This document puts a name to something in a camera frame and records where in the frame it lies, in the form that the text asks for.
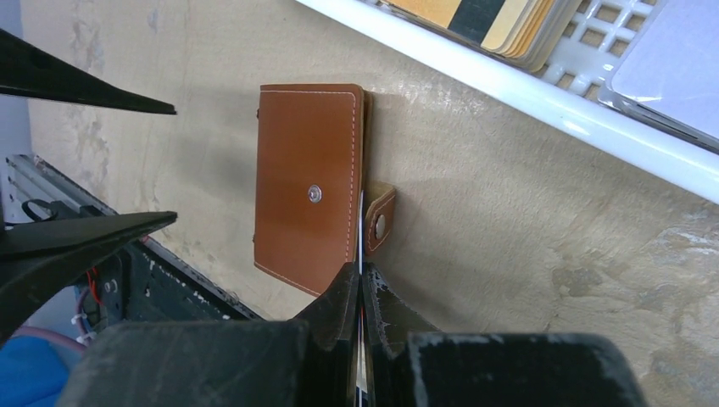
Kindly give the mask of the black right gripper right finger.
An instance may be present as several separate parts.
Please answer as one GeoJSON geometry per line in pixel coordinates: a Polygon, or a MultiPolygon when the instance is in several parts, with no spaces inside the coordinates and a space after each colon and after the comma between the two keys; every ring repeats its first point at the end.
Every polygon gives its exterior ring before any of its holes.
{"type": "Polygon", "coordinates": [[[362,288],[372,406],[644,406],[616,345],[589,333],[443,332],[373,264],[362,288]]]}

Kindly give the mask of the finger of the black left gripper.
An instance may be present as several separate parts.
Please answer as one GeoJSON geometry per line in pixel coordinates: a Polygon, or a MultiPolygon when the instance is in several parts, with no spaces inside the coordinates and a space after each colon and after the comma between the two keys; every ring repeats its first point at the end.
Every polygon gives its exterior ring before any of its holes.
{"type": "Polygon", "coordinates": [[[177,220],[144,212],[18,225],[1,233],[1,342],[39,308],[125,245],[177,220]]]}
{"type": "Polygon", "coordinates": [[[112,86],[1,30],[1,93],[147,114],[176,114],[170,103],[112,86]]]}

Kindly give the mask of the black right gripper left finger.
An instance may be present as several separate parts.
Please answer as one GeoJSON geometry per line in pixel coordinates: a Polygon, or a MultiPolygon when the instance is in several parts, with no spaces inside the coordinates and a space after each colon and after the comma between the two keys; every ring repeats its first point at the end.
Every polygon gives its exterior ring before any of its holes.
{"type": "Polygon", "coordinates": [[[71,372],[61,406],[351,406],[360,276],[346,264],[287,321],[123,323],[71,372]]]}

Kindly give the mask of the brown leather card holder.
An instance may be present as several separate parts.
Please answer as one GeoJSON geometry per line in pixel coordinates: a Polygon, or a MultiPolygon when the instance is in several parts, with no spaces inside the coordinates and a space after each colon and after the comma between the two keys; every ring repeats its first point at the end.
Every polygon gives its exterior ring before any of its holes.
{"type": "Polygon", "coordinates": [[[393,228],[396,190],[368,177],[372,94],[352,83],[260,88],[254,264],[319,296],[357,256],[360,192],[364,252],[393,228]]]}

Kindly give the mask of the white plastic basket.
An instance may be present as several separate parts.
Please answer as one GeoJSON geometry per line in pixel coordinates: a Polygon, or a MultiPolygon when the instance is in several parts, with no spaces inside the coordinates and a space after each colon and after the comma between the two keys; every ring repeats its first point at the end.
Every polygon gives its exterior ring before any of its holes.
{"type": "Polygon", "coordinates": [[[596,19],[600,3],[573,18],[577,29],[537,78],[434,34],[366,1],[306,1],[304,6],[477,89],[632,166],[718,201],[718,156],[630,119],[583,93],[615,62],[608,47],[632,32],[596,19]]]}

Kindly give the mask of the white credit card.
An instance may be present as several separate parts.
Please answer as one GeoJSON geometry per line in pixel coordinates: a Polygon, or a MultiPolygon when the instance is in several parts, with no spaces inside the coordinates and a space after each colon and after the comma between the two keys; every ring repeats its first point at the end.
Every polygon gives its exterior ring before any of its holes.
{"type": "Polygon", "coordinates": [[[599,101],[718,151],[718,3],[659,1],[599,90],[599,101]]]}

